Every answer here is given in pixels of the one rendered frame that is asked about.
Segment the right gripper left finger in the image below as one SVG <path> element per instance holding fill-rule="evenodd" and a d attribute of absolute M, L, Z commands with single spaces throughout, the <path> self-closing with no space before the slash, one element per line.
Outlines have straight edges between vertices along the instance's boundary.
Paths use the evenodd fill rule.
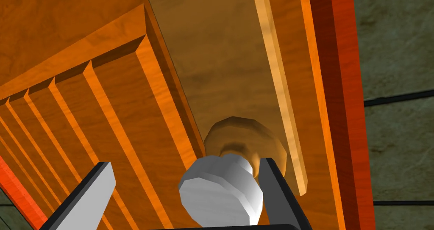
<path fill-rule="evenodd" d="M 39 230 L 96 230 L 115 185 L 112 164 L 98 162 Z"/>

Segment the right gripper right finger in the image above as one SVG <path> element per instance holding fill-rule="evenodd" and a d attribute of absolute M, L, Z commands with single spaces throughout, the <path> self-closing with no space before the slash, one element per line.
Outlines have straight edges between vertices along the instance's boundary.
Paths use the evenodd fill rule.
<path fill-rule="evenodd" d="M 266 230 L 312 230 L 312 227 L 272 158 L 262 158 L 259 186 L 270 225 Z"/>

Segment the grey and tan door knob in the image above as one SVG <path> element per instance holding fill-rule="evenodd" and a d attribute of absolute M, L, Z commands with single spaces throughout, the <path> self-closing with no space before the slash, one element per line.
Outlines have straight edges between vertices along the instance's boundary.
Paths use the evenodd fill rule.
<path fill-rule="evenodd" d="M 261 158 L 273 158 L 285 174 L 281 141 L 254 119 L 231 116 L 215 123 L 197 159 L 178 185 L 181 203 L 202 227 L 258 224 L 263 193 L 258 184 Z"/>

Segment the orange wooden door leaf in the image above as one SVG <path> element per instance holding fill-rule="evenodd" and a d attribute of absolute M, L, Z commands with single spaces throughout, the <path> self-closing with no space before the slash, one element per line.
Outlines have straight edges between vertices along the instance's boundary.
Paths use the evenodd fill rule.
<path fill-rule="evenodd" d="M 197 227 L 184 209 L 178 182 L 204 156 L 199 134 L 227 116 L 255 119 L 282 139 L 290 154 L 288 182 L 305 189 L 297 199 L 313 230 L 346 230 L 329 168 L 330 144 L 321 136 L 318 71 L 308 67 L 310 0 L 187 0 L 183 20 L 214 3 L 217 10 L 245 3 L 260 42 L 259 24 L 275 23 L 278 43 L 260 44 L 258 68 L 207 82 L 192 112 L 192 79 L 181 73 L 175 47 L 163 40 L 157 0 L 133 0 L 129 11 L 41 64 L 22 91 L 0 99 L 0 186 L 38 230 L 85 174 L 110 161 L 114 194 L 97 230 Z M 82 7 L 106 10 L 103 0 Z"/>

